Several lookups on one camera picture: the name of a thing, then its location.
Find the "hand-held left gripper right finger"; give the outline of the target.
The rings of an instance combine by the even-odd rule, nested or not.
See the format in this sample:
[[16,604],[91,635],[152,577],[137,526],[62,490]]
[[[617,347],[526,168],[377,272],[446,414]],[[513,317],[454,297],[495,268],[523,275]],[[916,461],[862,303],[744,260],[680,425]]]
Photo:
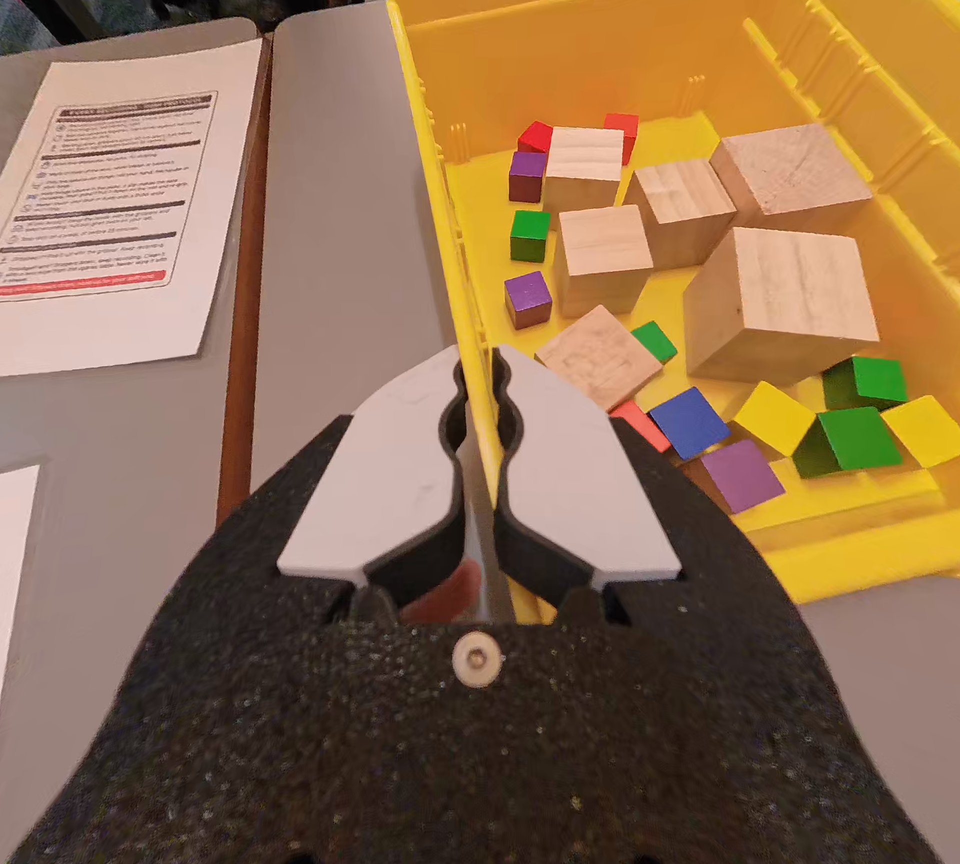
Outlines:
[[608,414],[508,344],[491,365],[503,449],[494,546],[506,576],[553,607],[579,588],[678,579],[680,559]]

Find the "printed paper sheet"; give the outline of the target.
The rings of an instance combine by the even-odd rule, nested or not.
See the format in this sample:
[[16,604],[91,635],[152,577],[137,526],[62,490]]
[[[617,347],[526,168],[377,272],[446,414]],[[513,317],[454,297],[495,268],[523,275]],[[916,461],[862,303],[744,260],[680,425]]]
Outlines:
[[262,47],[49,66],[2,172],[2,377],[199,352]]

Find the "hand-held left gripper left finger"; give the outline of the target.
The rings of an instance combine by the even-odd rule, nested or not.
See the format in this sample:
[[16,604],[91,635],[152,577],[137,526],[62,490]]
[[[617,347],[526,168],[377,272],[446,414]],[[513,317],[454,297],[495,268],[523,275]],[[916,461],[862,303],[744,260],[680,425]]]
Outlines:
[[393,378],[345,418],[344,434],[277,559],[288,577],[377,586],[408,606],[465,550],[458,449],[466,384],[452,345]]

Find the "group of small coloured cubes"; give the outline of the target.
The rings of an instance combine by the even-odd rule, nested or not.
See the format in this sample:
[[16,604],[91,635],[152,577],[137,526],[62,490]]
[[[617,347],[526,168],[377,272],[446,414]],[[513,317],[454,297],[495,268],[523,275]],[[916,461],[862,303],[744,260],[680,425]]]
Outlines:
[[[534,359],[609,416],[626,419],[656,449],[671,452],[728,513],[785,493],[772,460],[791,460],[805,480],[906,463],[933,473],[958,470],[958,416],[935,395],[912,393],[903,361],[871,353],[882,334],[879,344],[793,386],[727,382],[750,385],[729,418],[694,385],[639,410],[640,390],[677,349],[654,321],[629,330],[617,318],[637,302],[653,272],[694,267],[696,273],[729,227],[735,210],[709,160],[638,169],[621,206],[560,214],[554,280],[570,325]],[[837,230],[858,242],[882,333],[882,282],[868,275],[858,238],[844,232],[872,201]],[[686,377],[702,380],[688,377],[685,345],[682,356]]]

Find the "group of plain wooden cubes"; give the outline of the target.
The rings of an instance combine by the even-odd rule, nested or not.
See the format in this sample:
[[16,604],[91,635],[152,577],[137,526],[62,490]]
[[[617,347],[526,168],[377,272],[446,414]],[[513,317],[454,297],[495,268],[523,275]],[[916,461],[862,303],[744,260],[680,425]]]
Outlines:
[[709,158],[734,214],[683,291],[691,379],[793,386],[879,344],[857,240],[872,200],[818,124],[729,136]]

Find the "white paper sheet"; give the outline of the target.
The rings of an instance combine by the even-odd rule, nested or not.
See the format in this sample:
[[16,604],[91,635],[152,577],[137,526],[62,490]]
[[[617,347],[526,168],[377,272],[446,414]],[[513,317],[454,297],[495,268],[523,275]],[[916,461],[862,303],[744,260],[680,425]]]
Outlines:
[[1,474],[1,681],[6,675],[13,637],[40,467],[34,464]]

